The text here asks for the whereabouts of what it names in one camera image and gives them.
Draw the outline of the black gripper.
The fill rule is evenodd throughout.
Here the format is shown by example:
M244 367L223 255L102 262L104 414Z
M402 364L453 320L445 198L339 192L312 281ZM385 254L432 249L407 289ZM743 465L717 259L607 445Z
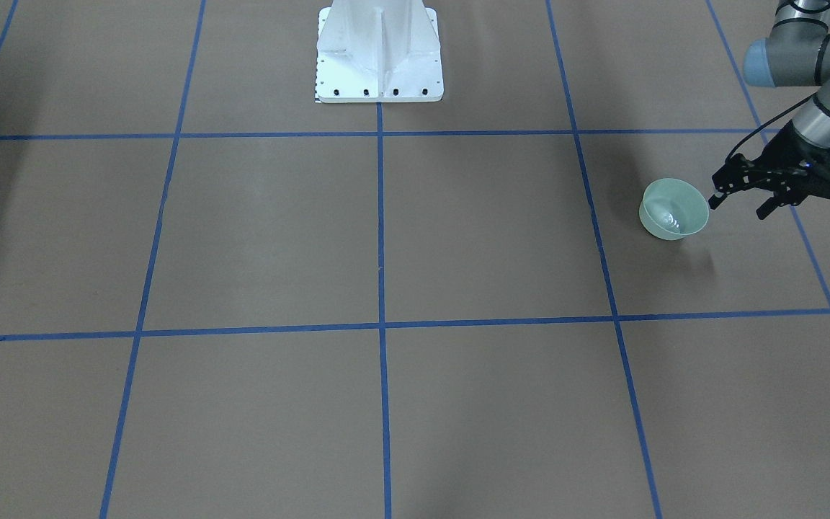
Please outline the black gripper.
M830 137L821 143L813 141L794 122L787 123L760 156L749 161L743 154L731 155L711 180L711 210L717 210L729 195L750 187L772 192L757 209L757 218L762 221L775 210L800 203L806 197L830 200Z

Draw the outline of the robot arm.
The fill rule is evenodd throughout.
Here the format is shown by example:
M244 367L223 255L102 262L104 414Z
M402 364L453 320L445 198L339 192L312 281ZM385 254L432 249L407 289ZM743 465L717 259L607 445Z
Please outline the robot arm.
M729 152L713 174L709 208L747 190L770 193L757 209L759 219L809 197L830 200L830 1L780 1L767 38L747 49L742 75L756 87L816 92L787 109L790 121L757 158Z

